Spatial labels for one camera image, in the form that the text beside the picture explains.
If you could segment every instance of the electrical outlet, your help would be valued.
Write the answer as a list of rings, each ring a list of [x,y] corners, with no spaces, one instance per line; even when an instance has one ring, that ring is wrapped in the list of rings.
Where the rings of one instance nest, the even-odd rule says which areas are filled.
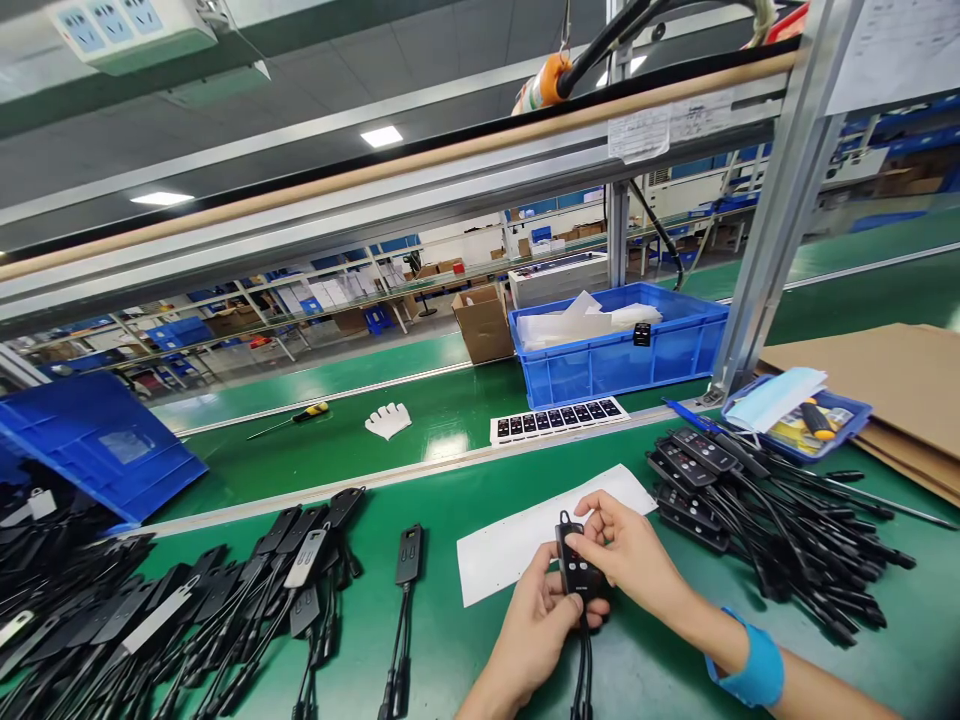
[[[104,0],[91,2],[87,4],[87,10],[93,15],[93,19],[100,26],[108,42],[121,43],[133,40],[133,31],[115,2]]]
[[[72,6],[61,10],[57,13],[57,19],[63,26],[61,31],[66,31],[66,35],[84,52],[96,52],[106,47],[100,33],[79,7]]]
[[[149,35],[163,29],[163,21],[153,9],[150,0],[121,0],[123,8],[141,35]]]

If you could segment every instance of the hand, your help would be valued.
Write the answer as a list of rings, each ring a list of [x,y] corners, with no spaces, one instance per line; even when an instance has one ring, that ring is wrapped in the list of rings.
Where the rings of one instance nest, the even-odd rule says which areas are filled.
[[[576,593],[564,596],[560,573],[547,572],[556,557],[557,543],[544,543],[517,581],[500,637],[459,720],[512,718],[557,666],[567,633],[579,627],[583,600]],[[598,628],[609,612],[606,600],[592,600],[587,623]]]
[[[574,514],[583,517],[591,510],[583,535],[567,535],[567,545],[660,620],[682,612],[696,593],[677,572],[650,521],[603,490],[580,500]]]

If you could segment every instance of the wooden rod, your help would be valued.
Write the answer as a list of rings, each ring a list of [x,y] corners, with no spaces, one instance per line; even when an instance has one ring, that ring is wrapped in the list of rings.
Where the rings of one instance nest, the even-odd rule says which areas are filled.
[[[402,173],[422,170],[424,168],[441,165],[443,163],[462,160],[463,158],[481,153],[500,150],[502,148],[520,145],[522,143],[540,140],[552,135],[577,130],[590,125],[604,122],[611,118],[629,115],[648,108],[665,105],[669,102],[684,100],[704,93],[723,90],[736,85],[742,85],[753,80],[777,75],[789,71],[796,60],[796,52],[785,53],[777,57],[759,60],[748,65],[721,70],[709,75],[702,75],[691,80],[666,85],[648,90],[644,93],[630,95],[611,100],[602,105],[577,110],[576,112],[558,117],[541,120],[521,127],[505,130],[504,132],[487,135],[473,140],[448,145],[434,150],[427,150],[416,155],[388,160],[387,162],[371,165],[370,167],[351,170],[340,175],[314,180],[313,182],[296,185],[283,190],[276,190],[246,200],[240,200],[229,205],[211,208],[202,212],[184,217],[167,220],[156,225],[131,230],[130,232],[114,235],[113,237],[95,240],[85,245],[79,245],[66,250],[41,255],[20,262],[0,267],[0,281],[11,280],[30,273],[40,272],[49,268],[76,262],[85,258],[101,255],[114,250],[139,245],[151,240],[159,240],[171,235],[177,235],[198,228],[209,227],[217,223],[235,220],[236,218],[253,213],[271,210],[315,198],[327,193],[346,190],[351,187],[384,180]]]

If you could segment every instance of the white glove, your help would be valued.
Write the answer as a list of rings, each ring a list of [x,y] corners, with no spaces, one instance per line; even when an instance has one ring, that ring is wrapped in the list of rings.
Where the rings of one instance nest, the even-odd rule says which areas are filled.
[[[410,424],[410,413],[407,412],[403,403],[399,405],[390,403],[386,407],[381,407],[377,412],[372,413],[370,419],[364,423],[364,426],[367,430],[376,433],[384,440],[389,440]]]

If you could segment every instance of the aluminum rail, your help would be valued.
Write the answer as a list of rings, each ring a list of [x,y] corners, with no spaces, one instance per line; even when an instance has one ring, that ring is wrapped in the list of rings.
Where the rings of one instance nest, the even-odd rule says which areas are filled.
[[[13,278],[0,339],[766,142],[787,77],[737,86],[729,129],[649,162],[608,157],[601,123]]]

